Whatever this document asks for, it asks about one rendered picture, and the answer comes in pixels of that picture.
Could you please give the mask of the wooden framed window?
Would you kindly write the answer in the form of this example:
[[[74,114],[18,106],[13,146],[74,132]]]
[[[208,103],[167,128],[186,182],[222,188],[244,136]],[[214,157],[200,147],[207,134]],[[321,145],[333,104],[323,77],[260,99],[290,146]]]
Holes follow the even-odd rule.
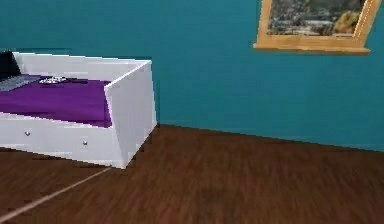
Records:
[[[257,50],[367,55],[382,0],[261,0]]]

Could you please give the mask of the grey laptop with black screen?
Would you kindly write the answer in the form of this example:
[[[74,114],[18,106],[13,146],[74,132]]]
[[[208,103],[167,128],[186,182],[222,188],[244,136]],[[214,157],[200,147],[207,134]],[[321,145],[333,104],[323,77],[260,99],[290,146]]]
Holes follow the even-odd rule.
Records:
[[[11,51],[0,52],[0,92],[12,91],[38,80],[38,76],[21,73]]]

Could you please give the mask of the white bed with purple mattress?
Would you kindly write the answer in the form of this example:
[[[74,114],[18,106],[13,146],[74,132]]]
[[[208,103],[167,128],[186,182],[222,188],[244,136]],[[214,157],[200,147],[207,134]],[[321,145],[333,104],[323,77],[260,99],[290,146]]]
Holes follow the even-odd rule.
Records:
[[[67,81],[0,92],[0,147],[125,168],[157,125],[149,60],[12,53]]]

